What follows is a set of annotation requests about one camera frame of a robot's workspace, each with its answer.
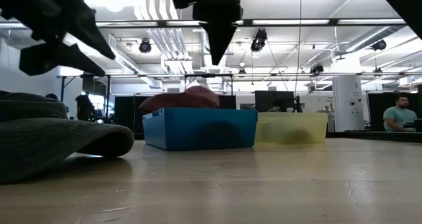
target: computer monitor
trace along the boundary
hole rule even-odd
[[[295,108],[293,92],[255,92],[255,109],[258,112],[269,112],[271,109],[287,112],[287,108]]]

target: table surface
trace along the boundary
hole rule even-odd
[[[422,223],[422,145],[327,139],[319,146],[73,155],[0,186],[0,223]]]

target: teal t-shirt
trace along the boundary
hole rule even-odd
[[[384,119],[394,119],[394,122],[396,124],[404,126],[405,124],[413,123],[417,119],[417,117],[416,113],[409,109],[391,107],[384,112]],[[395,132],[395,130],[393,128],[390,128],[390,126],[388,126],[385,122],[384,128],[387,132]]]

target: gray fabric hat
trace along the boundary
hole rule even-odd
[[[68,120],[54,99],[23,93],[0,99],[0,183],[31,177],[74,152],[124,155],[133,142],[126,127]]]

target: yellow translucent bin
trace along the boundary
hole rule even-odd
[[[259,113],[255,146],[259,144],[324,144],[325,113]]]

